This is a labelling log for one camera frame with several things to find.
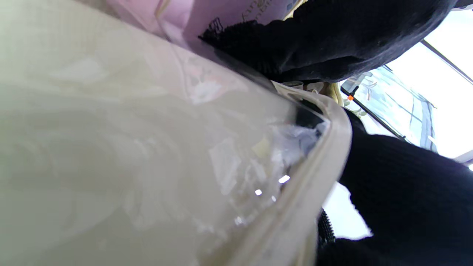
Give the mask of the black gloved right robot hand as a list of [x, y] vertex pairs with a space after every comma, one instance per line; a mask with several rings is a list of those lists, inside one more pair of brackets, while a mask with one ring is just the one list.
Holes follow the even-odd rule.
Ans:
[[317, 266], [471, 266], [473, 177], [465, 165], [398, 138], [353, 138], [338, 182], [371, 230], [319, 244]]

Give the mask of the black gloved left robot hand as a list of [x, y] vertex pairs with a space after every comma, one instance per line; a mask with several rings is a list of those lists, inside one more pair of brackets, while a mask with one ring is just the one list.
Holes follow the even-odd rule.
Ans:
[[339, 82], [397, 59], [456, 7], [458, 0], [309, 0], [267, 25], [213, 20], [200, 39], [279, 83]]

